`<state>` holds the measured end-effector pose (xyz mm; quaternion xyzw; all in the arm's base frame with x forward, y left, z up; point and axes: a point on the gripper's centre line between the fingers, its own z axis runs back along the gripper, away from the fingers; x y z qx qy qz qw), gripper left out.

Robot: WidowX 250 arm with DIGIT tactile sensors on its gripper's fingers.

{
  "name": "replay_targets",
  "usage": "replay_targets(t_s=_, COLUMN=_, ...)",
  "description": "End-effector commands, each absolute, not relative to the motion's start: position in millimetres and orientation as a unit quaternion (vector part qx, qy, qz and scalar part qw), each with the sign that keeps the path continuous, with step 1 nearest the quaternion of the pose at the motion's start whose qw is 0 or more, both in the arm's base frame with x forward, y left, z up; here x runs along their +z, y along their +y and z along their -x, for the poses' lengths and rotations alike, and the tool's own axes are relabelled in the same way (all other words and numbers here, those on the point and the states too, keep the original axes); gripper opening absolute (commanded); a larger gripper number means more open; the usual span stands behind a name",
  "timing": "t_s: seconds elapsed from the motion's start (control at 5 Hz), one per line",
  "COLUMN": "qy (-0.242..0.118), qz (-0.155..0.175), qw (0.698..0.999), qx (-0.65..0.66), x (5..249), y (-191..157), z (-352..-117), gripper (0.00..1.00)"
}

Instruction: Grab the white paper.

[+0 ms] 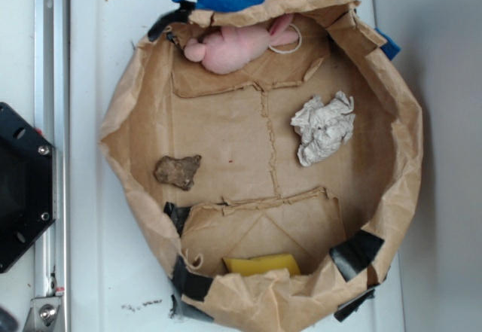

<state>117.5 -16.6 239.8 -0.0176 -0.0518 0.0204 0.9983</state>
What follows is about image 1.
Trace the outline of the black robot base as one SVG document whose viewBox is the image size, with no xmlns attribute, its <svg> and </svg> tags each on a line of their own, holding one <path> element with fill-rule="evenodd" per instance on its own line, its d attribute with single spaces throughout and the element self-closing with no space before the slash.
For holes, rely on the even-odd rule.
<svg viewBox="0 0 482 332">
<path fill-rule="evenodd" d="M 55 148 L 7 103 L 1 104 L 1 272 L 54 221 Z"/>
</svg>

